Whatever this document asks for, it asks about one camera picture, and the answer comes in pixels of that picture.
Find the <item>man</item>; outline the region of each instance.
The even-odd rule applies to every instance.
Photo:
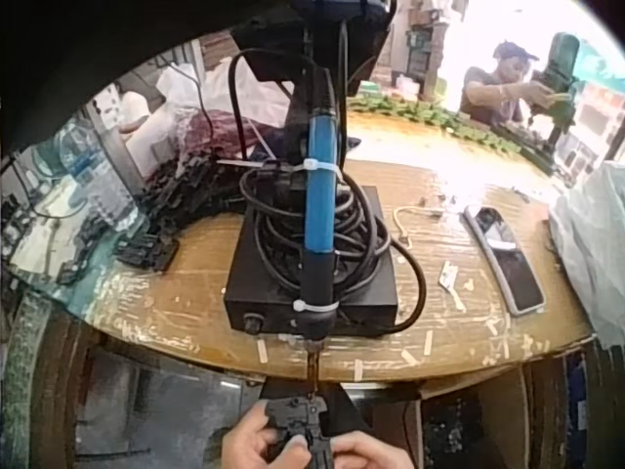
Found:
[[[311,453],[304,437],[287,443],[271,464],[264,454],[275,443],[275,430],[267,428],[267,401],[258,401],[225,437],[222,469],[306,469]],[[348,433],[330,442],[335,469],[414,469],[410,456],[361,432]]]
[[[530,69],[530,61],[538,58],[513,42],[497,46],[494,53],[497,68],[488,73],[471,67],[465,75],[460,111],[486,125],[523,122],[520,100],[544,108],[557,100],[553,90],[537,81],[523,82]]]

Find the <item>green machine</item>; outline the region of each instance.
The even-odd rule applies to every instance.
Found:
[[[569,94],[569,101],[555,103],[549,109],[540,106],[531,107],[531,126],[536,115],[542,114],[552,118],[554,130],[549,140],[542,145],[529,142],[523,136],[512,132],[508,128],[493,128],[493,132],[501,137],[515,142],[521,146],[521,154],[538,166],[549,176],[556,171],[554,151],[556,143],[563,134],[567,134],[572,125],[575,125],[575,95],[577,94],[577,78],[573,76],[575,63],[579,54],[580,41],[575,36],[567,33],[559,33],[554,37],[549,53],[549,61],[544,71],[534,71],[532,80],[538,81],[554,90],[554,92]]]

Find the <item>workbench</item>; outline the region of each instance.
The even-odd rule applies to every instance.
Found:
[[[329,338],[320,358],[321,380],[413,381],[466,373],[529,361],[592,335],[548,249],[547,205],[449,169],[443,176],[398,164],[348,161],[348,174],[377,188],[392,235],[398,235],[394,211],[418,207],[398,217],[425,272],[428,299],[422,317],[400,334]],[[419,207],[422,199],[425,207]],[[497,208],[512,226],[543,288],[544,313],[514,319],[506,312],[494,275],[460,216],[473,203]],[[444,213],[433,217],[430,209]],[[252,337],[229,327],[223,294],[241,224],[242,217],[235,215],[194,224],[182,233],[180,251],[165,274],[114,263],[97,284],[85,320],[106,334],[186,361],[230,372],[305,378],[307,355],[300,338]],[[414,308],[418,290],[409,265],[397,253],[393,258],[401,320]],[[445,261],[459,267],[456,290],[466,311],[438,286]]]

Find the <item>mobile phone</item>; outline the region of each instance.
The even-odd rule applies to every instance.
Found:
[[[545,295],[538,278],[501,214],[491,207],[470,206],[464,216],[499,282],[510,314],[544,311]]]

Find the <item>gray t-shirt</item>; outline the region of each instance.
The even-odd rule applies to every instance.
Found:
[[[490,73],[472,66],[467,70],[465,75],[465,87],[471,82],[482,83],[484,85],[501,85],[501,81]],[[519,107],[519,100],[505,101],[499,109],[492,107],[476,106],[469,101],[466,90],[462,90],[462,100],[460,102],[460,111],[471,116],[486,125],[497,125],[514,120],[515,122],[523,122],[523,115]]]

